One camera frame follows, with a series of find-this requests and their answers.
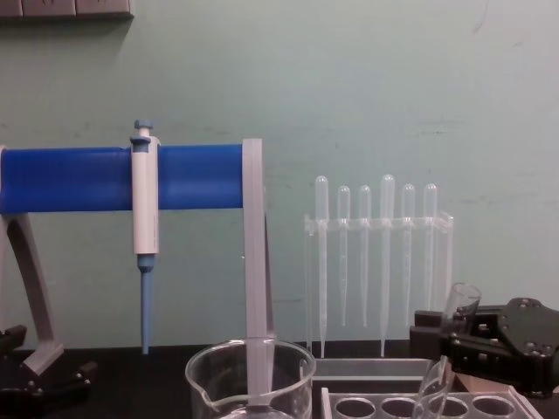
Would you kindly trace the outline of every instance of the green wall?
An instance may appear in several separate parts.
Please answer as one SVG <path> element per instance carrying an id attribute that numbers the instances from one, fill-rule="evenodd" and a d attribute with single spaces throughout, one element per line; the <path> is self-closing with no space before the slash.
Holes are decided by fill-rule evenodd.
<path id="1" fill-rule="evenodd" d="M 136 0 L 131 23 L 0 28 L 0 142 L 261 137 L 279 336 L 304 337 L 302 218 L 314 178 L 436 182 L 455 279 L 559 306 L 559 5 L 553 0 Z M 140 342 L 129 214 L 32 217 L 69 347 Z M 168 212 L 154 343 L 244 334 L 242 215 Z M 5 322 L 31 323 L 12 256 Z"/>

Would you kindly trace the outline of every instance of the plastic dropper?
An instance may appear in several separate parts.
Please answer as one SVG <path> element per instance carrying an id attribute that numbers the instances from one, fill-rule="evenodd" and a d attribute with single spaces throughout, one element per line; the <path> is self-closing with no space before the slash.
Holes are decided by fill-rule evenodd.
<path id="1" fill-rule="evenodd" d="M 321 336 L 321 358 L 324 358 L 324 344 L 326 341 L 326 330 L 328 325 L 328 179 L 318 176 L 314 181 L 314 217 L 318 227 L 318 276 L 319 276 L 319 328 Z"/>
<path id="2" fill-rule="evenodd" d="M 305 215 L 305 225 L 310 224 Z M 305 307 L 307 309 L 307 350 L 313 352 L 313 229 L 305 231 Z"/>
<path id="3" fill-rule="evenodd" d="M 367 326 L 367 296 L 369 293 L 369 220 L 371 216 L 371 196 L 370 188 L 363 185 L 359 188 L 359 214 L 361 221 L 361 257 L 360 257 L 360 276 L 361 276 L 361 303 L 363 326 Z"/>
<path id="4" fill-rule="evenodd" d="M 394 218 L 394 177 L 392 175 L 385 175 L 381 180 L 381 218 L 383 222 L 381 356 L 384 356 L 390 309 L 390 232 L 392 230 L 392 218 Z"/>
<path id="5" fill-rule="evenodd" d="M 350 191 L 347 186 L 338 189 L 338 220 L 340 223 L 340 296 L 342 298 L 342 326 L 346 326 L 348 300 L 348 220 L 350 217 Z"/>
<path id="6" fill-rule="evenodd" d="M 402 259 L 402 285 L 404 287 L 404 322 L 410 325 L 411 292 L 411 229 L 416 214 L 416 189 L 410 183 L 402 189 L 402 218 L 404 219 L 404 258 Z"/>
<path id="7" fill-rule="evenodd" d="M 423 215 L 426 218 L 424 289 L 427 310 L 432 310 L 433 253 L 435 239 L 435 217 L 437 216 L 437 186 L 429 183 L 423 191 Z"/>

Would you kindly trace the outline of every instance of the pipette rack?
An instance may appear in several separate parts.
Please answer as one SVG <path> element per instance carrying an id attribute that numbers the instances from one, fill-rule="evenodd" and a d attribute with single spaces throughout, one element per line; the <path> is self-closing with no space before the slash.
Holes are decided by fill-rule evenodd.
<path id="1" fill-rule="evenodd" d="M 423 189 L 421 216 L 409 183 L 400 189 L 395 216 L 391 175 L 381 180 L 378 206 L 369 186 L 359 188 L 358 211 L 351 211 L 349 187 L 341 186 L 335 216 L 328 179 L 318 176 L 314 189 L 315 215 L 304 222 L 307 348 L 320 338 L 324 358 L 327 337 L 380 340 L 384 356 L 386 340 L 408 339 L 414 311 L 444 308 L 452 283 L 453 218 L 438 211 L 432 183 Z"/>

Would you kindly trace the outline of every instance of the test tube rack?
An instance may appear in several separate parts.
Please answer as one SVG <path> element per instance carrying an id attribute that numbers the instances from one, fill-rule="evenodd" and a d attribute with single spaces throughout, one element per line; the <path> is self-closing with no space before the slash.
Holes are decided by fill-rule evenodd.
<path id="1" fill-rule="evenodd" d="M 438 210 L 438 188 L 432 183 L 423 189 L 421 216 L 416 216 L 416 189 L 410 183 L 401 189 L 395 216 L 395 189 L 394 177 L 385 175 L 379 216 L 374 216 L 371 188 L 361 186 L 352 218 L 350 189 L 341 186 L 337 214 L 331 217 L 328 179 L 318 176 L 314 182 L 314 218 L 306 215 L 304 222 L 306 335 L 311 350 L 318 324 L 322 358 L 327 334 L 344 340 L 328 330 L 328 315 L 338 331 L 363 327 L 365 336 L 350 339 L 379 339 L 384 356 L 385 341 L 407 330 L 415 310 L 444 308 L 452 283 L 453 218 Z M 328 295 L 332 285 L 339 297 Z M 348 306 L 349 292 L 361 307 Z M 369 309 L 373 297 L 376 303 Z"/>
<path id="2" fill-rule="evenodd" d="M 411 418 L 415 394 L 339 394 L 321 389 L 322 419 L 349 419 L 375 417 L 379 419 Z M 486 419 L 542 419 L 526 397 L 514 388 L 501 393 L 450 393 L 445 399 L 433 397 L 428 404 L 436 411 L 440 403 L 445 406 L 444 418 Z M 431 411 L 421 416 L 426 419 L 439 417 Z"/>

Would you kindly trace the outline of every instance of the pipette stand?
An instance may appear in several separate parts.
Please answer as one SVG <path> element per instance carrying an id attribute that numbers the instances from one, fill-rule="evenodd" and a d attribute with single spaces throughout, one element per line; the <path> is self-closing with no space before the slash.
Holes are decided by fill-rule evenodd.
<path id="1" fill-rule="evenodd" d="M 328 179 L 316 178 L 315 216 L 306 215 L 304 220 L 305 303 L 307 349 L 311 350 L 320 336 L 321 358 L 325 357 L 327 338 L 380 340 L 384 356 L 386 340 L 407 339 L 414 311 L 441 310 L 450 290 L 453 218 L 438 211 L 437 187 L 425 186 L 421 216 L 416 216 L 413 185 L 404 185 L 401 194 L 396 194 L 401 196 L 397 211 L 394 177 L 384 176 L 379 190 L 380 198 L 375 201 L 370 187 L 361 186 L 355 194 L 358 205 L 351 211 L 349 187 L 341 186 L 337 214 L 333 216 L 328 210 L 330 202 L 335 202 L 328 199 Z M 375 208 L 371 202 L 379 205 Z M 359 300 L 346 304 L 348 290 L 352 289 L 353 298 L 359 295 Z M 390 310 L 398 294 L 402 307 Z M 381 298 L 372 305 L 375 295 Z M 373 328 L 380 332 L 371 332 Z M 356 336 L 356 330 L 364 335 Z"/>
<path id="2" fill-rule="evenodd" d="M 158 190 L 159 210 L 244 210 L 246 336 L 274 337 L 262 140 L 158 150 L 159 187 L 151 190 Z M 63 346 L 54 332 L 28 214 L 130 211 L 132 157 L 130 148 L 0 148 L 0 153 L 0 284 L 4 253 L 11 244 L 38 335 L 38 347 L 25 364 L 41 375 Z M 250 390 L 264 394 L 271 386 L 273 354 L 260 347 L 248 350 L 254 359 L 248 371 Z"/>

